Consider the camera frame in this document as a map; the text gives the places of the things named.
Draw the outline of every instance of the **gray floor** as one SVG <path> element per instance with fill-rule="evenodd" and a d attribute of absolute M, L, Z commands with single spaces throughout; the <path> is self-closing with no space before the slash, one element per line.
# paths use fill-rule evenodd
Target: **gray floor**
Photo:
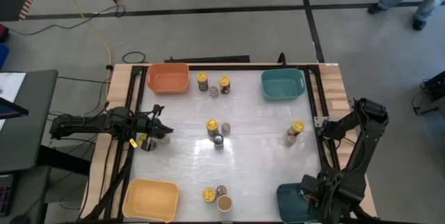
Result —
<path fill-rule="evenodd" d="M 376 0 L 310 0 L 311 4 L 371 3 Z M 78 0 L 84 12 L 112 6 L 110 0 Z M 123 0 L 127 10 L 302 5 L 302 0 Z M 349 98 L 367 97 L 387 106 L 390 123 L 369 167 L 369 181 L 380 218 L 443 223 L 445 213 L 445 121 L 412 112 L 412 96 L 423 79 L 444 70 L 445 6 L 422 32 L 411 29 L 415 8 L 395 8 L 370 16 L 365 9 L 314 10 L 326 62 L 339 63 Z M 76 13 L 70 0 L 35 0 L 30 14 Z M 5 23 L 20 31 L 48 24 L 72 25 L 78 19 Z M 113 62 L 128 51 L 148 61 L 174 58 L 250 55 L 252 62 L 275 62 L 283 51 L 291 62 L 314 63 L 316 55 L 303 10 L 97 18 L 93 24 L 109 44 Z M 105 80 L 107 55 L 88 26 L 52 29 L 38 36 L 14 35 L 3 70 L 55 68 L 60 75 Z M 58 80 L 51 109 L 89 111 L 99 84 Z M 48 136 L 43 143 L 48 144 Z M 53 142 L 51 145 L 74 145 Z M 61 186 L 63 190 L 76 185 Z M 66 202 L 76 206 L 79 199 Z M 51 205 L 47 223 L 72 220 L 76 211 Z"/>

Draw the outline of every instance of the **shoe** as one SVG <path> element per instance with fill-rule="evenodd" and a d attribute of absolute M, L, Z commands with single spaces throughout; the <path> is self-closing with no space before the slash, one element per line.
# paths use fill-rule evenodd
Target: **shoe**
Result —
<path fill-rule="evenodd" d="M 368 13 L 370 13 L 371 15 L 375 15 L 378 12 L 382 12 L 385 11 L 386 9 L 382 8 L 381 6 L 378 5 L 378 3 L 372 4 L 369 8 L 368 8 Z"/>
<path fill-rule="evenodd" d="M 417 30 L 417 31 L 421 31 L 425 27 L 425 25 L 426 25 L 426 22 L 423 22 L 423 21 L 418 20 L 418 19 L 415 19 L 412 22 L 412 28 L 414 30 Z"/>

